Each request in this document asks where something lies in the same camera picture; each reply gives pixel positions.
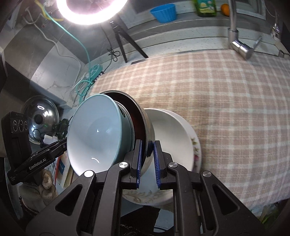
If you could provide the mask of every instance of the gloved hand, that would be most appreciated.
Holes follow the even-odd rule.
[[[51,172],[43,169],[41,176],[42,184],[39,186],[34,183],[23,183],[19,186],[23,204],[34,213],[40,212],[58,196]]]

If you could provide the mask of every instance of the dish soap bottle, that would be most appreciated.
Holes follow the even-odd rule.
[[[193,0],[197,15],[200,17],[214,17],[217,15],[215,0]]]

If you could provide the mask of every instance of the bottle label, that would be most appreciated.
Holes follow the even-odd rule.
[[[214,13],[213,0],[197,0],[201,13]]]

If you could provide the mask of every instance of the yellow cable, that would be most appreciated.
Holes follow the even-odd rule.
[[[51,20],[45,13],[44,9],[43,9],[43,5],[38,1],[38,0],[34,0],[34,2],[40,7],[41,11],[42,11],[42,14],[43,16],[48,19],[48,20]],[[62,18],[60,19],[56,19],[56,18],[53,18],[55,21],[63,21]]]

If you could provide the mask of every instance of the orange fruit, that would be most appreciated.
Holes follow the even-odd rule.
[[[230,16],[230,8],[228,4],[222,4],[220,6],[220,10],[225,16]]]

